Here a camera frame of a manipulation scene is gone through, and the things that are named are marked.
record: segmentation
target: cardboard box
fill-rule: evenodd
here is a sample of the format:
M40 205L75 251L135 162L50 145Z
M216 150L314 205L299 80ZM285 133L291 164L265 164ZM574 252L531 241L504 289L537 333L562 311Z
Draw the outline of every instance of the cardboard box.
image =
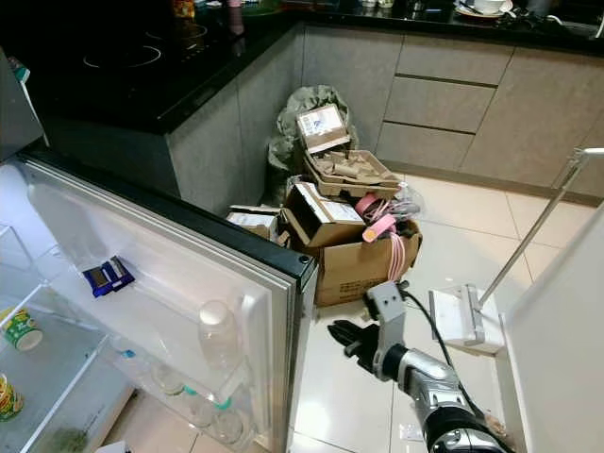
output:
M333 104L300 113L296 122L300 136L311 154L350 142L350 135L340 112Z
M276 243L278 238L278 216L281 210L256 206L230 207L231 212L226 219L240 227L258 234L264 239Z
M403 238L403 274L414 265L422 242L417 224L413 223L413 229L416 233L410 239ZM321 271L315 296L315 304L319 307L359 300L369 288L388 278L391 255L389 239L298 251L313 255L320 262Z
M323 197L309 182L294 184L283 212L307 248L356 241L365 230L364 221L352 206Z

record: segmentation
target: refrigerator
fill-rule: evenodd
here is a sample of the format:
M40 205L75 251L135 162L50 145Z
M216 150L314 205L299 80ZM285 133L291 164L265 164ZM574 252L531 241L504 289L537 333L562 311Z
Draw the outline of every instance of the refrigerator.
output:
M11 95L0 102L23 101ZM286 451L315 260L43 145L11 146L0 162L0 374L23 406L2 420L0 401L0 451L93 452L135 388L192 425L192 395L229 402L243 428L228 448L256 440ZM94 297L83 271L110 257L135 279ZM200 342L199 312L212 299L236 321L228 368L213 367ZM42 332L29 350L5 332L20 313ZM166 392L158 369L189 391ZM220 438L212 425L200 430Z

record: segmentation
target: blue snack package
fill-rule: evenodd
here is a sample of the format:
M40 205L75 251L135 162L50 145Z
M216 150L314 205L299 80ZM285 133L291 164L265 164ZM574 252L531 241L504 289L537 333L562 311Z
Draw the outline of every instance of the blue snack package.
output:
M99 267L84 271L82 274L90 283L94 297L109 294L111 291L120 291L134 281L132 274L117 257L112 257Z
M93 267L92 269L82 272L82 274L90 283L92 295L94 297L105 295L113 291L109 276L103 272L101 267Z

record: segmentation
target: plate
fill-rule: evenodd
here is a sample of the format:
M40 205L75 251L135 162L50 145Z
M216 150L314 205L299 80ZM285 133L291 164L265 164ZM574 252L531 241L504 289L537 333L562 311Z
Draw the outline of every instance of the plate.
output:
M463 5L457 5L455 10L463 16L476 17L477 19L496 19L498 17L503 16L507 11L511 10L512 8L512 0L506 0L505 3L499 9L499 11L494 12L493 14L476 14L474 11L466 8Z

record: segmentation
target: bowl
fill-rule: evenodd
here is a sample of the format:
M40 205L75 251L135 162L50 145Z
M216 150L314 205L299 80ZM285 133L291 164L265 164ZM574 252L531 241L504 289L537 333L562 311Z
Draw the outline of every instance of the bowl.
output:
M474 0L474 8L482 14L495 14L504 3L505 0Z

